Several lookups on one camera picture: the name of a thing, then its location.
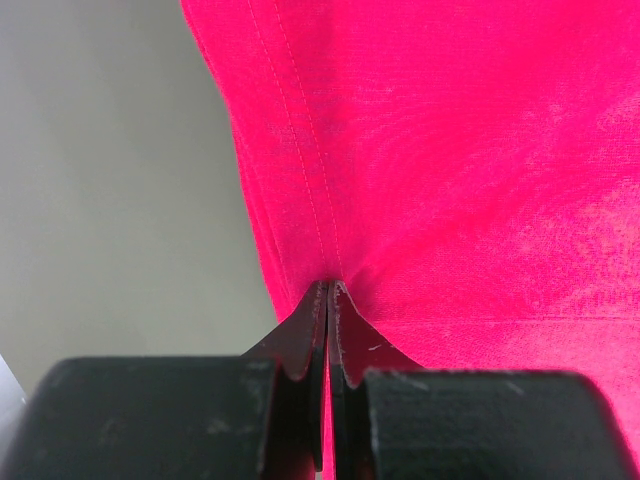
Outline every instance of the garment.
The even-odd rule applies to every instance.
[[[341,278],[426,367],[582,372],[638,461],[640,3],[182,2],[278,318]]]

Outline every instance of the folded fabric layer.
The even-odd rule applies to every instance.
[[[427,367],[585,373],[638,461],[640,4],[182,3],[278,318],[341,278]]]

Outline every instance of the white floor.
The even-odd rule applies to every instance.
[[[0,353],[239,353],[275,325],[179,0],[0,3]]]

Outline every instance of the pink fabric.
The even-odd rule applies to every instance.
[[[583,372],[638,460],[640,3],[182,1],[278,317],[342,278],[427,367]]]

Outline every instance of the stitching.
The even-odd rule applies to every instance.
[[[340,267],[340,276],[344,278],[344,272],[342,270],[342,259],[340,257],[340,246],[338,244],[338,227],[336,225],[336,219],[333,214],[333,202],[331,201],[331,195],[329,194],[329,186],[327,184],[327,173],[324,167],[324,161],[322,160],[322,154],[320,153],[320,143],[318,142],[318,136],[316,135],[316,130],[313,127],[313,120],[311,119],[311,110],[309,109],[309,104],[307,102],[307,96],[304,93],[304,88],[302,88],[302,81],[300,80],[300,73],[298,72],[298,66],[296,65],[296,61],[293,58],[293,51],[291,50],[291,44],[289,43],[289,39],[287,38],[287,34],[284,32],[284,27],[282,26],[282,18],[280,17],[280,10],[278,9],[277,0],[273,0],[273,7],[276,11],[276,17],[278,18],[278,25],[280,25],[280,31],[282,32],[282,36],[284,37],[284,41],[287,44],[287,51],[289,52],[289,58],[291,59],[291,64],[293,65],[293,71],[296,75],[296,80],[298,82],[298,86],[300,88],[300,94],[302,95],[302,101],[304,103],[305,109],[307,110],[307,118],[309,119],[309,126],[311,127],[311,134],[313,135],[313,141],[316,145],[316,152],[318,153],[318,160],[320,162],[320,166],[322,167],[322,178],[324,180],[324,190],[327,194],[327,200],[329,200],[329,212],[331,213],[331,222],[333,223],[333,236],[336,242],[336,255],[338,257],[338,265]]]
[[[194,36],[196,38],[196,43],[198,44],[198,46],[200,47],[200,50],[202,51],[202,56],[204,57],[207,66],[211,70],[211,73],[212,73],[212,75],[214,77],[220,78],[216,68],[214,67],[214,63],[211,60],[211,55],[209,54],[209,51],[207,49],[207,45],[203,40],[204,37],[202,35],[202,32],[200,31],[200,28],[198,27],[197,22],[195,22],[193,20],[194,16],[193,16],[193,11],[191,9],[191,4],[188,1],[184,1],[183,0],[182,1],[182,6],[184,7],[184,11],[185,11],[185,14],[186,14],[186,17],[187,17],[187,23],[193,28]],[[231,113],[231,109],[229,109],[229,119],[233,120],[233,115]],[[239,131],[237,131],[236,133],[240,136],[241,147],[243,147],[244,151],[248,155],[249,150],[244,145],[244,137],[240,134]],[[240,157],[238,157],[238,170],[240,170],[240,169],[241,169]],[[262,192],[260,191],[259,183],[258,183],[258,194],[262,197]],[[281,280],[279,283],[280,283],[281,287],[284,289],[284,293],[285,293],[285,296],[287,297],[287,301],[288,301],[289,305],[293,308],[294,305],[291,302],[291,292],[289,291],[289,283],[286,281],[286,270],[284,268],[284,263],[282,262],[282,255],[280,254],[280,249],[278,248],[278,244],[275,241],[275,238],[273,237],[273,230],[271,229],[270,225],[269,225],[269,231],[271,232],[271,236],[273,238],[273,244],[274,244],[274,247],[275,247],[276,255],[278,257],[278,261],[280,263],[280,269],[282,271],[282,275],[283,275],[284,280],[285,280],[284,282],[282,282],[282,280]]]
[[[302,176],[304,177],[304,183],[307,186],[307,194],[309,195],[309,203],[311,203],[311,210],[313,211],[313,219],[316,224],[316,233],[318,234],[318,242],[320,243],[320,253],[322,254],[322,261],[324,263],[325,269],[327,268],[327,258],[324,254],[324,245],[322,243],[322,237],[320,235],[320,226],[318,224],[318,214],[316,213],[316,207],[313,204],[313,197],[311,196],[311,188],[309,187],[309,179],[307,178],[307,170],[304,166],[304,160],[302,158],[302,151],[300,150],[300,143],[298,142],[298,135],[296,134],[295,129],[293,128],[293,122],[291,120],[291,113],[289,112],[289,107],[287,107],[287,100],[284,95],[284,91],[282,90],[282,85],[278,80],[278,76],[276,75],[276,69],[273,65],[273,61],[271,60],[271,56],[269,55],[269,51],[267,50],[267,46],[264,43],[264,39],[262,38],[262,34],[260,33],[260,28],[258,27],[258,21],[256,20],[255,13],[253,12],[253,6],[251,5],[251,0],[247,0],[249,4],[249,11],[251,12],[251,18],[253,19],[253,25],[256,27],[256,32],[258,33],[258,39],[262,44],[262,48],[264,50],[265,55],[267,56],[267,60],[269,61],[269,67],[271,68],[271,73],[273,74],[273,79],[276,82],[276,86],[278,90],[280,90],[280,95],[282,96],[282,104],[284,106],[284,110],[287,113],[287,120],[289,122],[289,129],[291,130],[291,134],[293,135],[294,143],[296,144],[296,150],[298,151],[298,156],[300,157],[300,165],[302,166]]]

